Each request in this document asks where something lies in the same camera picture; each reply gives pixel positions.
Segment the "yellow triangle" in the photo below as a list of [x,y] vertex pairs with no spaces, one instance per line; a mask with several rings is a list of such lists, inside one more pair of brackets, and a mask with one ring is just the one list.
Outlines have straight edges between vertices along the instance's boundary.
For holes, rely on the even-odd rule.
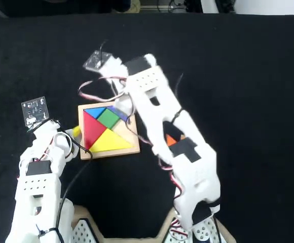
[[114,133],[110,129],[106,129],[102,135],[95,141],[95,143],[90,148],[93,153],[131,148],[132,145],[120,137],[118,134]]

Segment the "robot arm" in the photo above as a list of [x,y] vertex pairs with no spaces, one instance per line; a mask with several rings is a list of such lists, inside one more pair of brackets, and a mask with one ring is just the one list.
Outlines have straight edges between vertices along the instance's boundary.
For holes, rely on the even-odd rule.
[[[153,55],[147,54],[125,64],[109,53],[102,55],[104,62],[95,51],[84,67],[110,77],[106,78],[107,82],[123,94],[116,99],[116,108],[127,115],[136,110],[140,115],[154,155],[172,169],[173,180],[177,183],[174,197],[177,218],[184,229],[192,229],[220,208],[215,151],[179,104]],[[125,78],[125,85],[113,76]],[[157,98],[159,105],[154,105],[151,98]],[[168,147],[163,135],[164,121],[179,128],[186,138]]]
[[[53,120],[36,124],[38,127],[29,125],[30,129],[35,129],[36,139],[20,156],[16,205],[6,243],[60,242],[56,232],[48,231],[56,227],[61,190],[59,177],[65,164],[79,150],[70,138],[79,134],[73,130],[59,132],[60,125]],[[66,199],[58,227],[64,242],[70,240],[73,215],[72,202]]]

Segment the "red triangle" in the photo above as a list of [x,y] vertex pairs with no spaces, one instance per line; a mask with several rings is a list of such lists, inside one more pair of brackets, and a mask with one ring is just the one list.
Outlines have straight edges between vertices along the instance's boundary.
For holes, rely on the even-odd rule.
[[172,138],[171,136],[166,134],[166,143],[167,143],[167,146],[171,146],[171,145],[175,144],[176,141],[174,140],[174,138]]
[[86,111],[83,111],[83,116],[85,148],[90,149],[95,141],[106,130],[106,127]]

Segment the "green square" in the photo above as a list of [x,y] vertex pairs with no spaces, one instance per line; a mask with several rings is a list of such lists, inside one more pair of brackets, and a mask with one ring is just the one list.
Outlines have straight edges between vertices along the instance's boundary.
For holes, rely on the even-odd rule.
[[97,120],[105,125],[107,128],[112,129],[112,127],[119,120],[119,117],[115,115],[112,111],[105,109],[105,111],[100,115]]

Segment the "wooden puzzle board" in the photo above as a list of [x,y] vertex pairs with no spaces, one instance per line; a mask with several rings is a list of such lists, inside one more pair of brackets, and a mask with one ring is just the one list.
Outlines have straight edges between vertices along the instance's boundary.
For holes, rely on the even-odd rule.
[[[94,158],[139,153],[139,140],[126,128],[127,116],[116,110],[114,102],[78,106],[81,145],[93,153]],[[137,134],[135,116],[128,127]],[[81,159],[90,155],[81,149]]]

